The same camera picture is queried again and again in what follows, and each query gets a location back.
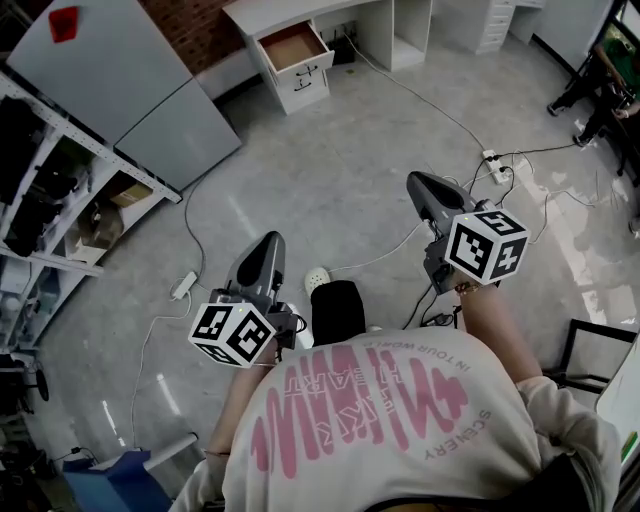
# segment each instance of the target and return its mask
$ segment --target wall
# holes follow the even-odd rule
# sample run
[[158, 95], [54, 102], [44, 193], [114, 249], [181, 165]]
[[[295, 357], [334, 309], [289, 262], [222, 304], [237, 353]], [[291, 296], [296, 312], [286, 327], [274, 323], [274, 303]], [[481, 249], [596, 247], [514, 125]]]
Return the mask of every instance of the wall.
[[535, 34], [577, 70], [612, 3], [613, 0], [547, 0]]
[[233, 0], [140, 0], [189, 71], [197, 75], [244, 48], [222, 7]]

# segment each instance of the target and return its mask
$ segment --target shoe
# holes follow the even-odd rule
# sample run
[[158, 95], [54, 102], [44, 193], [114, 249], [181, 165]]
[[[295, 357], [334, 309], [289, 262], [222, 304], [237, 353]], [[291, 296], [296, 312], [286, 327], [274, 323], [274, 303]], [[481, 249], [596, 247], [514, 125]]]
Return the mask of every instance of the shoe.
[[549, 112], [549, 114], [551, 114], [553, 117], [558, 117], [558, 114], [564, 111], [566, 107], [554, 107], [553, 106], [554, 104], [555, 104], [555, 101], [547, 105], [547, 112]]
[[591, 142], [591, 139], [593, 139], [593, 137], [583, 137], [582, 135], [574, 135], [573, 137], [571, 137], [573, 139], [573, 142], [576, 146], [583, 148], [585, 146], [587, 146], [589, 144], [589, 142]]
[[304, 289], [309, 296], [309, 300], [311, 300], [311, 294], [318, 287], [323, 284], [329, 284], [331, 282], [331, 276], [326, 269], [322, 267], [312, 268], [307, 272], [307, 275], [304, 276]]

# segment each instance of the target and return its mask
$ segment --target red magnet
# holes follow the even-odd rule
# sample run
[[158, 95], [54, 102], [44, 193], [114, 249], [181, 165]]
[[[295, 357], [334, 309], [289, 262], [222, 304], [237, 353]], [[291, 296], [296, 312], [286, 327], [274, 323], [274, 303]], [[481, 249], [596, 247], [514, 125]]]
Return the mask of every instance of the red magnet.
[[65, 7], [49, 13], [49, 27], [54, 43], [62, 43], [76, 37], [78, 8]]

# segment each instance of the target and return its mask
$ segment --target cardboard box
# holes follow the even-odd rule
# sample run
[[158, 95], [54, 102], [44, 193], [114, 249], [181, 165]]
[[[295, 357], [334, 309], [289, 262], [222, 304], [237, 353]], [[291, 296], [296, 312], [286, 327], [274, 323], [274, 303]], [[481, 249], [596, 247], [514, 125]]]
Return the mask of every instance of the cardboard box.
[[104, 192], [112, 203], [117, 204], [120, 208], [126, 208], [145, 197], [149, 197], [153, 190], [128, 174], [118, 172], [109, 180]]

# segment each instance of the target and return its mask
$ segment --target open drawer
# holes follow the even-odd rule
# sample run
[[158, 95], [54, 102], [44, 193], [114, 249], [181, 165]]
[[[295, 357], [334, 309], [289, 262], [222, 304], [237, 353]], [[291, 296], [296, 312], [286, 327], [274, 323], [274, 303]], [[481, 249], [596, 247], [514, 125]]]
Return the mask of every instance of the open drawer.
[[324, 44], [310, 23], [298, 23], [263, 37], [258, 48], [276, 83], [285, 85], [302, 77], [313, 77], [333, 64], [333, 51]]

